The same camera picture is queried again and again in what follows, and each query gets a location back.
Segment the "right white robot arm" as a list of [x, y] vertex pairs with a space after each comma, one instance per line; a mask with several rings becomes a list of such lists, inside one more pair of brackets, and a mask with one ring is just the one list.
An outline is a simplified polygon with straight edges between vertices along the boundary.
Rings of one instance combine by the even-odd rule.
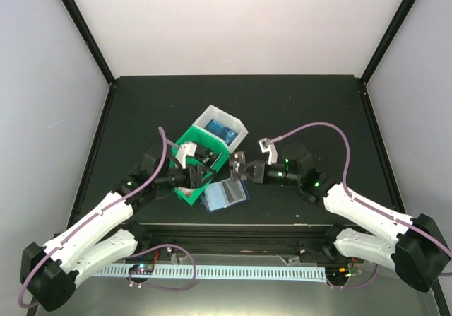
[[358, 232], [345, 226], [332, 229], [332, 237], [321, 243], [321, 253], [330, 262], [341, 257], [360, 258], [393, 270], [411, 288], [427, 292], [451, 261], [448, 247], [433, 218], [417, 217], [386, 208], [358, 194], [342, 182], [333, 181], [316, 168], [303, 144], [289, 144], [278, 162], [274, 146], [263, 150], [266, 160], [247, 162], [242, 152], [230, 156], [232, 177], [262, 185], [294, 187], [312, 204], [362, 227]]

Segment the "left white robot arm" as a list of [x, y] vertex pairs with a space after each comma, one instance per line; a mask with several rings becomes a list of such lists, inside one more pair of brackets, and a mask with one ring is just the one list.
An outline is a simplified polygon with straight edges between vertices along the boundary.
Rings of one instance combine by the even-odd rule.
[[131, 217], [157, 191], [203, 189], [217, 174], [212, 165], [196, 160], [190, 146], [182, 144], [176, 152], [163, 146], [161, 155], [148, 151], [82, 219], [43, 245], [30, 243], [21, 255], [19, 306], [54, 311], [99, 269], [123, 258], [147, 257], [152, 242]]

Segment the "blue card holder wallet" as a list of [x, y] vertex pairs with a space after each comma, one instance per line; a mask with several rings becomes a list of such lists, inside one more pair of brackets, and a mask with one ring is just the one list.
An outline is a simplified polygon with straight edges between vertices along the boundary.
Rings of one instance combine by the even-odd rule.
[[201, 196], [201, 204], [211, 213], [248, 200], [250, 196], [244, 182], [231, 179], [210, 183]]

